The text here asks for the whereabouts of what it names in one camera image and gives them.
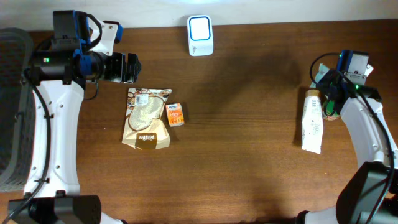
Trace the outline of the teal snack packet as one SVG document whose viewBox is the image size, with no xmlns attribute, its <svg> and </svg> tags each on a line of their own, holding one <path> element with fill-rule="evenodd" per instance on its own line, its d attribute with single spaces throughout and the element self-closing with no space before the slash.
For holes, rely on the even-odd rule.
<svg viewBox="0 0 398 224">
<path fill-rule="evenodd" d="M 318 73 L 316 74 L 314 80 L 315 82 L 312 82 L 310 85 L 310 89 L 316 89 L 316 84 L 326 75 L 326 73 L 329 71 L 330 69 L 324 65 L 324 64 L 320 64 L 319 68 L 318 68 Z"/>
</svg>

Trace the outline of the green lid jar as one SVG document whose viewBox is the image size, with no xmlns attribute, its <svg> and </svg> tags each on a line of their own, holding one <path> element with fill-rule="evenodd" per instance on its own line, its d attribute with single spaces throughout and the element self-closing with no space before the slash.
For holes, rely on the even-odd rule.
<svg viewBox="0 0 398 224">
<path fill-rule="evenodd" d="M 322 104 L 323 119 L 326 121 L 337 120 L 340 116 L 334 109 L 335 102 L 330 100 L 325 100 Z"/>
</svg>

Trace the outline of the white cream tube gold cap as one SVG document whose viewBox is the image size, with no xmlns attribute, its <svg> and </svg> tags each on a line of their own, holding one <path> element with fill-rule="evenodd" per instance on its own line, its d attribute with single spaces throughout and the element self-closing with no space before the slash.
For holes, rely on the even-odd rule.
<svg viewBox="0 0 398 224">
<path fill-rule="evenodd" d="M 305 92 L 302 115 L 302 149 L 321 153 L 323 137 L 323 114 L 320 91 L 310 89 Z"/>
</svg>

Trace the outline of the tan bread bag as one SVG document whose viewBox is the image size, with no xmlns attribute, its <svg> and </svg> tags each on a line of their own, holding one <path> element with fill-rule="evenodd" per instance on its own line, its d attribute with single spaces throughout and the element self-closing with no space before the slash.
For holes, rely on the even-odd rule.
<svg viewBox="0 0 398 224">
<path fill-rule="evenodd" d="M 128 89 L 123 144 L 139 150 L 170 146 L 162 113 L 171 93 L 171 89 Z"/>
</svg>

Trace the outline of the orange tissue pack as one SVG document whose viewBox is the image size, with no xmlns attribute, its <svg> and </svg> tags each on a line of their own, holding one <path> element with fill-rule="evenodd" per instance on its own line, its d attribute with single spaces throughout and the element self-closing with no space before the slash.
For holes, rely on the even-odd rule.
<svg viewBox="0 0 398 224">
<path fill-rule="evenodd" d="M 165 109 L 170 127 L 182 126 L 185 124 L 182 106 L 180 103 L 166 105 Z"/>
</svg>

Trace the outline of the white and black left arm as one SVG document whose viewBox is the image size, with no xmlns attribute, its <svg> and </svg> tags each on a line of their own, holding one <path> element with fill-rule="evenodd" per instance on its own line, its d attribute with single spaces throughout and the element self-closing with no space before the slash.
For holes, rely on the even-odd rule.
<svg viewBox="0 0 398 224">
<path fill-rule="evenodd" d="M 1 190 L 16 223 L 115 223 L 97 195 L 81 195 L 76 138 L 87 83 L 134 83 L 135 54 L 116 53 L 123 27 L 82 11 L 55 11 L 53 34 L 34 45 L 1 30 Z"/>
</svg>

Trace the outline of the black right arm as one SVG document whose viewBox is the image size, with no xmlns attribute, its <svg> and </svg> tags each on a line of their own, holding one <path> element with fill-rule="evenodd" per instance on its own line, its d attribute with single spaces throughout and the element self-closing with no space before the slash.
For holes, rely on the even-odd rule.
<svg viewBox="0 0 398 224">
<path fill-rule="evenodd" d="M 336 205 L 302 211 L 296 223 L 397 223 L 397 145 L 383 115 L 377 89 L 365 86 L 372 71 L 366 52 L 342 50 L 335 68 L 311 74 L 302 114 L 302 149 L 320 153 L 323 120 L 338 116 L 346 125 L 358 170 Z"/>
</svg>

